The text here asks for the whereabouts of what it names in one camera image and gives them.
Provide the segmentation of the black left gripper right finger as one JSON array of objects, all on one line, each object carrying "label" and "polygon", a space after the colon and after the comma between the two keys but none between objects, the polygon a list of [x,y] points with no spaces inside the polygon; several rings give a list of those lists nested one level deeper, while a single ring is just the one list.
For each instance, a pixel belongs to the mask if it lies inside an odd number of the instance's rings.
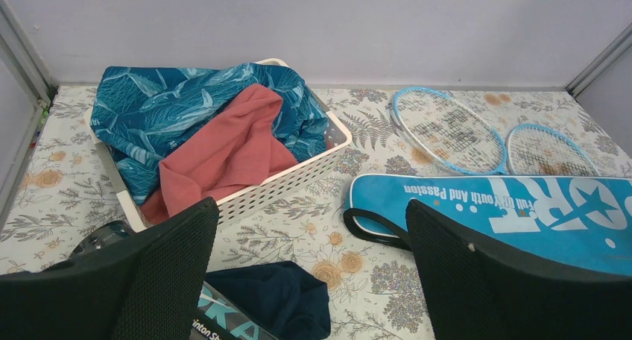
[{"label": "black left gripper right finger", "polygon": [[405,210],[436,339],[629,339],[631,278],[521,251],[420,201]]}]

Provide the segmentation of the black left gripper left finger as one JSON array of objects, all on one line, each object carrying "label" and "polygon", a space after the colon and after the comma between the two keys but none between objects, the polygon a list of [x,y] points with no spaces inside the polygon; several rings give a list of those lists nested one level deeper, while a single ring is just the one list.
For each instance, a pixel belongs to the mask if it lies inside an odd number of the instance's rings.
[{"label": "black left gripper left finger", "polygon": [[1,277],[3,339],[187,339],[218,225],[205,198],[43,271]]}]

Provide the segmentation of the black shuttlecock tube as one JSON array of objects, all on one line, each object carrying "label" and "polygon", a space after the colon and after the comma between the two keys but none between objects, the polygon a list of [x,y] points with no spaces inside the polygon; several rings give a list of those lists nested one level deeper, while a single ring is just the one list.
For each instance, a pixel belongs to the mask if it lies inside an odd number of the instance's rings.
[{"label": "black shuttlecock tube", "polygon": [[206,282],[194,310],[190,339],[277,340],[219,291]]}]

